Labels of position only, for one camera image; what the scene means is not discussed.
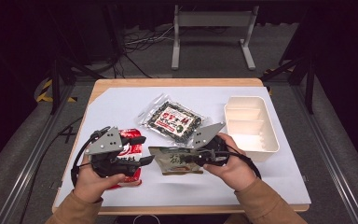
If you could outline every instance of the gray metal bracket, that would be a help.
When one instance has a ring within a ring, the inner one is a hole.
[[[198,149],[207,145],[225,125],[225,122],[220,122],[197,129],[194,132],[192,147]]]
[[[123,144],[121,143],[120,133],[117,127],[111,128],[107,133],[101,136],[95,143],[91,144],[86,149],[86,155],[95,155],[106,152],[122,151]]]

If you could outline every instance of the metal stand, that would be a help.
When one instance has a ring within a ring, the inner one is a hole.
[[[304,78],[305,75],[307,76],[307,84],[306,84],[306,94],[305,94],[305,105],[310,112],[313,114],[312,111],[312,94],[313,94],[313,84],[314,84],[314,76],[315,76],[315,64],[314,60],[311,56],[309,57],[300,57],[290,61],[289,63],[285,63],[284,65],[278,67],[277,69],[273,70],[262,76],[260,79],[261,81],[265,82],[268,81],[272,77],[276,77],[277,75],[283,73],[285,70],[292,68],[295,66],[290,77],[287,79],[290,85],[299,85],[301,80]]]
[[[252,11],[179,11],[175,6],[174,12],[174,41],[172,53],[172,70],[179,69],[179,53],[180,53],[180,26],[246,26],[248,27],[246,37],[240,39],[241,48],[248,64],[249,70],[255,70],[251,51],[249,50],[249,41],[255,26],[258,7],[254,7]]]
[[[87,76],[94,77],[96,80],[105,78],[89,70],[86,66],[75,63],[72,60],[65,58],[61,55],[57,56],[57,59],[51,65],[51,79],[53,91],[53,107],[50,112],[51,115],[56,112],[62,101],[60,92],[62,82],[63,85],[74,85],[76,82],[76,77],[73,74],[71,67],[78,69]]]

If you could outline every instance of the white paper sheet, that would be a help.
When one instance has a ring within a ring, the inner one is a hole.
[[[77,152],[90,135],[106,126],[119,129],[137,128],[146,137],[144,156],[150,146],[169,146],[166,138],[139,127],[135,118],[160,94],[195,112],[210,117],[213,122],[225,121],[224,105],[230,96],[260,96],[265,100],[280,149],[264,162],[257,162],[263,180],[278,191],[290,204],[309,204],[310,196],[298,170],[293,153],[284,135],[269,94],[264,87],[161,87],[111,88],[99,96],[87,109],[74,156],[69,161],[62,188],[55,201],[58,206],[73,189],[70,169]],[[143,184],[135,188],[108,190],[103,194],[103,206],[176,206],[239,204],[220,178],[204,172],[202,175],[162,175],[155,161],[142,168]]]

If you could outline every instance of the metal rail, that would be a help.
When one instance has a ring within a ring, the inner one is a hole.
[[[292,90],[295,94],[298,104],[301,106],[303,114],[307,118],[307,122],[312,129],[316,140],[318,141],[318,144],[320,146],[319,151],[331,177],[333,178],[338,193],[341,196],[342,202],[344,202],[345,207],[347,208],[348,213],[351,216],[352,222],[358,223],[358,203],[356,202],[356,199],[351,192],[351,188],[347,182],[347,179],[345,175],[342,174],[341,169],[339,168],[337,161],[332,153],[332,150],[327,144],[327,141],[324,138],[321,128],[318,125],[318,121],[313,115],[308,112],[308,109],[304,104],[304,95],[301,92],[301,89],[298,86],[292,86]]]
[[[65,100],[70,96],[70,93],[73,89],[73,86],[65,86],[62,89],[62,98],[61,102],[65,102]],[[43,156],[43,152],[46,150],[47,140],[49,134],[54,127],[54,124],[57,121],[57,118],[60,116],[64,104],[61,104],[54,115],[51,115],[48,118],[48,122],[43,129],[43,132],[40,134],[39,139],[37,140],[34,149],[25,163],[24,168],[20,172],[20,175],[10,192],[7,200],[0,211],[0,224],[8,223],[10,221],[11,216],[13,216],[14,211],[16,210],[17,205],[24,193],[25,189],[28,186],[29,181],[32,179],[35,170],[37,169],[37,164],[41,157]]]

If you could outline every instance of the packaged food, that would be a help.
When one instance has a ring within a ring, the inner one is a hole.
[[[170,137],[179,147],[186,147],[194,131],[206,120],[164,94],[142,111],[137,119],[140,125]]]
[[[141,136],[141,132],[137,129],[127,129],[127,130],[120,130],[118,131],[121,136],[133,138]],[[138,161],[142,158],[142,144],[138,145],[126,145],[123,146],[123,151],[118,154],[118,158],[122,160],[129,160],[129,161]],[[138,170],[135,172],[133,176],[126,176],[123,182],[120,182],[116,185],[114,185],[111,189],[117,189],[121,187],[134,187],[139,186],[142,184],[141,179],[141,167],[138,168]]]
[[[194,151],[185,147],[149,147],[151,155],[155,156],[163,175],[203,174],[200,167],[194,163],[186,163],[184,158],[193,155]]]

